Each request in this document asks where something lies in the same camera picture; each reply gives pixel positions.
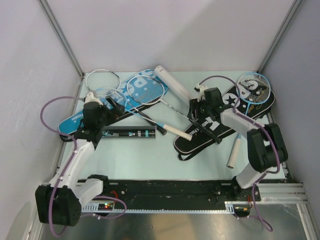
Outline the black shuttlecock tube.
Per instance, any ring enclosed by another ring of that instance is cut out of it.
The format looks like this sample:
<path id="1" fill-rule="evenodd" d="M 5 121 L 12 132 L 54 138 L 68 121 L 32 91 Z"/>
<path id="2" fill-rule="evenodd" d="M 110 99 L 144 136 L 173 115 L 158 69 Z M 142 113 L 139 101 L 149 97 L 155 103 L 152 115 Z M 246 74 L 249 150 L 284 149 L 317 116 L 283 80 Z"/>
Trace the black shuttlecock tube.
<path id="1" fill-rule="evenodd" d="M 105 126 L 102 136 L 105 138 L 154 139 L 157 129 L 155 126 Z"/>

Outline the white shuttlecock tube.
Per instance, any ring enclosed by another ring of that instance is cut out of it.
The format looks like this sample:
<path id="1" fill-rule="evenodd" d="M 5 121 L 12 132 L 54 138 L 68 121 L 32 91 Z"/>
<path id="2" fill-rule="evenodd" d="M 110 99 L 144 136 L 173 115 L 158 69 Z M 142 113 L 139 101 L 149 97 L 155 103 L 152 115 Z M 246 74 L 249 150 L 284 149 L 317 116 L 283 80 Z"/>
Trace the white shuttlecock tube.
<path id="1" fill-rule="evenodd" d="M 172 74 L 161 65 L 155 67 L 154 73 L 175 95 L 177 95 L 186 105 L 189 105 L 189 101 L 192 98 L 191 93 Z"/>

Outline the black racket cover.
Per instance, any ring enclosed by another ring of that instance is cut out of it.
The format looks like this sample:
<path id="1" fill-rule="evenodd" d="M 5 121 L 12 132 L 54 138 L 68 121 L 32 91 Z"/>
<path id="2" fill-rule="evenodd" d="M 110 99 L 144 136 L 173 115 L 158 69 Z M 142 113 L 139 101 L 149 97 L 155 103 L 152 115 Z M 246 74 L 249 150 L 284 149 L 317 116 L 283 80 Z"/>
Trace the black racket cover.
<path id="1" fill-rule="evenodd" d="M 222 95 L 222 100 L 225 104 L 234 105 L 237 100 L 237 90 L 236 87 L 229 88 Z M 254 120 L 262 118 L 268 112 L 270 112 L 273 103 L 275 102 L 275 95 L 271 91 L 268 100 L 262 104 L 251 104 L 247 108 L 247 103 L 244 100 L 240 100 L 237 104 L 237 110 L 243 114 L 247 114 L 248 117 L 253 118 Z M 224 126 L 217 121 L 212 121 L 211 118 L 200 118 L 196 120 L 197 123 L 201 124 L 202 127 L 208 129 L 215 136 L 221 140 L 235 133 L 235 130 Z M 200 131 L 196 126 L 191 124 L 184 131 L 185 133 L 192 135 L 192 140 L 188 141 L 182 137 L 177 137 L 173 141 L 173 146 L 178 152 L 178 159 L 180 161 L 188 161 L 191 158 L 195 157 L 205 148 L 213 145 L 216 141 L 210 138 L 207 134 Z"/>

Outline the white racket white grip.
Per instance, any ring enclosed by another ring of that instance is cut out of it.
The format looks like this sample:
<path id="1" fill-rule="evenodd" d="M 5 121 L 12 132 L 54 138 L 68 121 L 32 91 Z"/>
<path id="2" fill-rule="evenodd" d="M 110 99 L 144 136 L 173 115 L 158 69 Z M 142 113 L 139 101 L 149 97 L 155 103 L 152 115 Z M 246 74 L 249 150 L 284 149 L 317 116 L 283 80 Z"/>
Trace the white racket white grip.
<path id="1" fill-rule="evenodd" d="M 166 89 L 164 84 L 154 77 L 147 75 L 137 75 L 131 77 L 126 84 L 126 92 L 135 102 L 140 103 L 141 105 L 153 106 L 159 102 L 162 102 L 174 112 L 179 113 L 184 118 L 189 120 L 186 115 L 176 110 L 163 100 Z"/>

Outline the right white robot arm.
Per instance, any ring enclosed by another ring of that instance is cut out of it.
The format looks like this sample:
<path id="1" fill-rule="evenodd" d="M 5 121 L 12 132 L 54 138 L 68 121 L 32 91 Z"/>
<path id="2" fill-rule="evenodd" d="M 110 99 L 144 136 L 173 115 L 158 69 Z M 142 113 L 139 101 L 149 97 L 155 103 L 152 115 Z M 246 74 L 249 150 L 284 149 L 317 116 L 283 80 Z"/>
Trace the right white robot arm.
<path id="1" fill-rule="evenodd" d="M 276 123 L 260 124 L 237 109 L 240 102 L 239 88 L 236 88 L 234 104 L 223 101 L 220 90 L 197 85 L 197 98 L 189 101 L 189 116 L 209 117 L 220 125 L 228 127 L 247 141 L 248 164 L 234 177 L 232 197 L 238 201 L 249 195 L 249 188 L 267 174 L 276 174 L 281 164 L 289 158 L 280 127 Z"/>

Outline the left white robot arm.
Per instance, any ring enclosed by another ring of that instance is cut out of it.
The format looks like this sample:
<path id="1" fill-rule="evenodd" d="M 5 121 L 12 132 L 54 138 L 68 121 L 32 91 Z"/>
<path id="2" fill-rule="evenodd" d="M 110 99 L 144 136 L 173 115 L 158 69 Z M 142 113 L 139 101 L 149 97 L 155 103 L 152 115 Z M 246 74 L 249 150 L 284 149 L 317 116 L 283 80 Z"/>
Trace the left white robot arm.
<path id="1" fill-rule="evenodd" d="M 75 226 L 83 207 L 93 198 L 107 199 L 111 187 L 102 175 L 92 175 L 77 186 L 79 174 L 103 137 L 103 127 L 116 114 L 108 109 L 92 92 L 83 98 L 83 125 L 70 138 L 73 148 L 69 159 L 47 184 L 35 191 L 38 219 L 50 226 Z"/>

